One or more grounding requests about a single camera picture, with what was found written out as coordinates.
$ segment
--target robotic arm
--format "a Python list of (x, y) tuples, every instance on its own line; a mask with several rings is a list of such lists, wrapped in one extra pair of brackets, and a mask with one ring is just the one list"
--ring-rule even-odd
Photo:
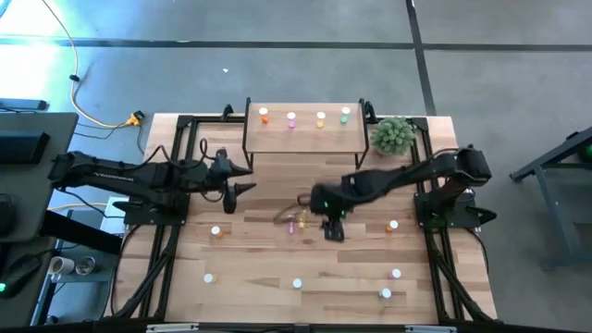
[[(150, 162), (158, 150), (163, 149), (166, 162)], [(204, 159), (213, 160), (208, 167)], [(226, 150), (220, 149), (214, 157), (206, 156), (199, 161), (171, 161), (162, 146), (139, 165), (109, 161), (88, 156), (80, 152), (59, 155), (50, 172), (49, 179), (56, 189), (91, 185), (99, 189), (114, 191), (130, 197), (129, 202), (115, 203), (126, 212), (132, 224), (155, 223), (156, 225), (179, 226), (187, 218), (189, 193), (221, 193), (224, 211), (234, 213), (237, 197), (256, 184), (228, 185), (228, 179), (250, 175), (250, 169), (236, 166), (228, 159)], [(116, 313), (115, 318), (131, 317), (142, 298), (154, 284), (158, 274), (174, 257), (179, 237), (179, 227), (171, 229), (171, 236), (154, 266), (132, 297)]]
[[(483, 153), (472, 146), (461, 149), (447, 149), (435, 153), (419, 164), (393, 170), (365, 170), (341, 178), (340, 185), (315, 184), (310, 196), (311, 212), (327, 217), (323, 221), (325, 238), (329, 241), (343, 241), (343, 226), (340, 218), (345, 217), (356, 205), (368, 204), (387, 195), (396, 188), (439, 177), (447, 178), (441, 188), (427, 194), (416, 193), (415, 211), (420, 227), (425, 230), (445, 228), (451, 221), (455, 227), (470, 223), (484, 224), (496, 217), (487, 209), (470, 204), (473, 200), (457, 201), (469, 186), (482, 186), (491, 178), (491, 171)], [(446, 263), (438, 249), (431, 231), (425, 232), (426, 247), (433, 256), (436, 266), (455, 290), (459, 300), (475, 321), (494, 321), (485, 314)]]
[(419, 164), (392, 170), (365, 170), (343, 176), (339, 185), (318, 183), (310, 196), (310, 210), (327, 217), (322, 228), (329, 241), (343, 241), (340, 219), (356, 205), (368, 204), (399, 187), (445, 177), (442, 188), (428, 194), (422, 210), (444, 216), (469, 186), (482, 186), (491, 178), (483, 153), (472, 146), (435, 153)]
[(203, 161), (181, 160), (132, 165), (99, 159), (81, 152), (59, 155), (49, 175), (54, 188), (94, 186), (128, 195), (128, 203), (115, 203), (126, 213), (137, 211), (174, 215), (186, 204), (188, 193), (218, 191), (224, 211), (234, 213), (237, 197), (255, 184), (228, 185), (228, 178), (250, 175), (252, 170), (236, 166), (220, 149), (208, 167)]

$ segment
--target white object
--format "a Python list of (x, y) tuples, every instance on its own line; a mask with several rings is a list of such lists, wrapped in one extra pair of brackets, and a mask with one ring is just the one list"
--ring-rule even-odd
[(392, 296), (392, 292), (390, 292), (390, 289), (384, 288), (383, 290), (378, 292), (378, 295), (384, 299), (389, 299), (390, 296)]
[(393, 278), (400, 278), (401, 277), (401, 271), (399, 270), (399, 268), (395, 268), (393, 270), (390, 271), (390, 275)]
[(49, 262), (47, 273), (60, 275), (70, 274), (74, 270), (74, 266), (74, 260), (55, 256)]
[(211, 274), (206, 274), (203, 276), (203, 282), (205, 283), (212, 283), (214, 282), (214, 276)]
[(294, 287), (295, 289), (300, 289), (300, 288), (302, 288), (302, 280), (301, 280), (301, 279), (299, 279), (299, 278), (295, 278), (295, 279), (292, 281), (292, 287)]

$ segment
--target potted plant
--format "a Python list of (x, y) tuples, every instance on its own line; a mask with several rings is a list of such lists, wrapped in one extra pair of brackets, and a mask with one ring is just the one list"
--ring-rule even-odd
[(388, 117), (372, 131), (372, 146), (383, 155), (405, 154), (413, 146), (415, 125), (405, 117)]

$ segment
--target bottle cap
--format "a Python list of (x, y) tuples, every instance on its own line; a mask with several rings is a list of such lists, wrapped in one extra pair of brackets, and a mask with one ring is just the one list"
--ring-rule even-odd
[(401, 277), (401, 271), (399, 270), (399, 268), (395, 268), (392, 271), (390, 271), (390, 274), (394, 277), (394, 278), (400, 278)]
[(293, 286), (295, 289), (300, 289), (300, 288), (302, 288), (302, 280), (301, 280), (301, 279), (299, 279), (299, 278), (295, 278), (295, 279), (292, 281), (292, 286)]
[(378, 294), (383, 298), (390, 298), (390, 296), (392, 296), (392, 293), (388, 288), (384, 288), (383, 290), (379, 291)]
[(206, 274), (203, 276), (203, 282), (205, 283), (212, 283), (214, 282), (214, 276), (211, 274)]

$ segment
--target gray floor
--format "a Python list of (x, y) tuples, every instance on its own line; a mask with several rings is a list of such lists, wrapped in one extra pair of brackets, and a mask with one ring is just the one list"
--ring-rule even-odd
[[(54, 3), (76, 37), (411, 40), (402, 0)], [(585, 0), (415, 0), (415, 5), (425, 43), (592, 43), (592, 2)], [(62, 36), (42, 6), (19, 1), (0, 18), (0, 33)], [(425, 113), (413, 51), (89, 47), (79, 52), (85, 77), (79, 102), (112, 123), (137, 109), (152, 114), (219, 112), (227, 103), (240, 108), (246, 96), (267, 102), (363, 97), (379, 114)], [(592, 54), (426, 52), (425, 57), (438, 114), (453, 117), (459, 143), (483, 149), (494, 173), (477, 193), (479, 205), (499, 214), (483, 232), (499, 318), (591, 331), (591, 266), (540, 269), (540, 260), (560, 253), (558, 230), (534, 180), (516, 185), (507, 176), (574, 130), (592, 125)], [(67, 47), (0, 46), (0, 92), (46, 99), (51, 111), (73, 111), (68, 100), (73, 66)], [(138, 162), (136, 135), (136, 129), (124, 129), (108, 141), (76, 137), (70, 148)], [(94, 189), (77, 192), (89, 201), (108, 196)], [(589, 198), (586, 188), (580, 193)], [(70, 202), (57, 194), (52, 200)]]

